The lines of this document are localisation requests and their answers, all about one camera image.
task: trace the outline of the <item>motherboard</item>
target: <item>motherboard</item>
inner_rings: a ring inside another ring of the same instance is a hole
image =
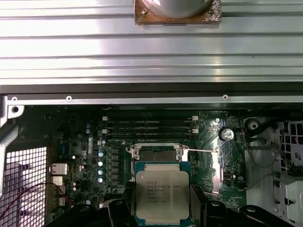
[[[182,162],[190,182],[238,210],[246,205],[242,127],[240,114],[225,111],[71,111],[58,142],[62,187],[75,203],[100,208],[136,180],[137,163]]]

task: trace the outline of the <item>mesh grill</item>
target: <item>mesh grill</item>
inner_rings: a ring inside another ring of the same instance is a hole
[[[7,153],[4,173],[4,194],[0,214],[20,192],[46,182],[47,148]],[[46,186],[39,185],[24,193],[0,220],[1,227],[41,227],[45,218]]]

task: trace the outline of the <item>perforated metal panel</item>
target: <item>perforated metal panel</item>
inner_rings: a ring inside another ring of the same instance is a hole
[[[7,153],[4,194],[0,200],[1,227],[41,227],[45,218],[47,148],[34,148]]]
[[[290,122],[288,133],[285,133],[281,149],[286,153],[289,160],[295,165],[303,165],[303,122]],[[282,171],[286,171],[286,166],[281,160]]]

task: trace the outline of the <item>chip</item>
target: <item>chip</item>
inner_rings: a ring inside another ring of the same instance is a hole
[[[189,217],[189,175],[179,164],[145,164],[136,173],[136,216],[146,225],[180,225]]]

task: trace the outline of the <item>green circuit board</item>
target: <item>green circuit board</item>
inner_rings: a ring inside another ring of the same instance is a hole
[[[222,141],[223,127],[235,131],[231,142]],[[94,110],[71,113],[64,126],[59,156],[73,155],[66,181],[81,181],[82,190],[67,191],[78,203],[89,201],[98,206],[105,200],[121,197],[124,184],[132,178],[131,154],[126,151],[136,143],[179,143],[191,149],[215,150],[216,153],[190,151],[191,181],[197,182],[210,199],[223,201],[237,210],[246,205],[244,141],[239,128],[241,115],[224,111],[199,110]],[[163,147],[146,147],[159,152]],[[218,165],[223,168],[219,173]],[[104,170],[103,183],[98,170]],[[220,176],[223,181],[214,180]]]

